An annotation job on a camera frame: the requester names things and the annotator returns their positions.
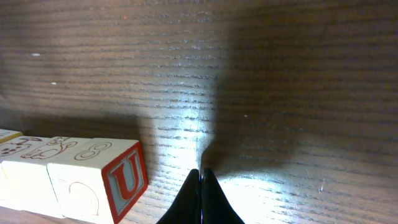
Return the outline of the red-edged spiral block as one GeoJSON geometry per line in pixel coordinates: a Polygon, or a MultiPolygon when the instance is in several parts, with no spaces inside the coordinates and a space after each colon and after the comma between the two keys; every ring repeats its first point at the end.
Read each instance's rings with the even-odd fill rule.
{"type": "Polygon", "coordinates": [[[48,163],[62,215],[119,223],[149,185],[138,140],[93,138],[48,163]]]}

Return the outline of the blue-edged wooden block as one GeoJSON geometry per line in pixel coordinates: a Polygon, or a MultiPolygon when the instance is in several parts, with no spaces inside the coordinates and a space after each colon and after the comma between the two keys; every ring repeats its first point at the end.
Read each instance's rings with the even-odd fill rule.
{"type": "MultiPolygon", "coordinates": [[[[8,157],[19,156],[22,152],[34,149],[48,140],[50,140],[50,138],[19,136],[1,143],[1,162],[8,157]]],[[[11,186],[6,176],[5,166],[1,164],[1,206],[14,210],[21,210],[14,191],[15,187],[11,186]]]]}

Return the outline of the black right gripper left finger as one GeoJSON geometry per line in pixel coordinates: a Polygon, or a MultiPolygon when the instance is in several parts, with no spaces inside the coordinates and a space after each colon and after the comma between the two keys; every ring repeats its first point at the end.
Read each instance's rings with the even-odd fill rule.
{"type": "Polygon", "coordinates": [[[185,179],[170,208],[157,224],[200,224],[200,175],[192,169],[185,179]]]}

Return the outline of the green O wooden block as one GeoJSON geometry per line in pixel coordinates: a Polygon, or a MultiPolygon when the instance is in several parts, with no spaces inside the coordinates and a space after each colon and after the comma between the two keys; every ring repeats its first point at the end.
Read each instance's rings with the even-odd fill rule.
{"type": "Polygon", "coordinates": [[[0,129],[0,143],[10,141],[11,139],[22,136],[23,133],[20,131],[13,131],[8,129],[0,129]]]}

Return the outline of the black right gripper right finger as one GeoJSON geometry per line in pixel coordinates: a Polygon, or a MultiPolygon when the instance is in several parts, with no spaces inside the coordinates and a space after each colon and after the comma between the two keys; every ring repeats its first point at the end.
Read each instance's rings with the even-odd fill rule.
{"type": "Polygon", "coordinates": [[[201,204],[203,224],[244,224],[209,168],[204,169],[201,180],[201,204]]]}

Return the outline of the green-edged wooden block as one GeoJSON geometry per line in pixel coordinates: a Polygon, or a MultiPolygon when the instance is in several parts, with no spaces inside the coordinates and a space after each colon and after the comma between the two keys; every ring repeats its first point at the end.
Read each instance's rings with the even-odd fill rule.
{"type": "Polygon", "coordinates": [[[6,176],[15,187],[15,196],[21,210],[63,218],[47,164],[63,155],[64,152],[88,141],[88,138],[55,136],[40,146],[11,156],[1,164],[6,176]]]}

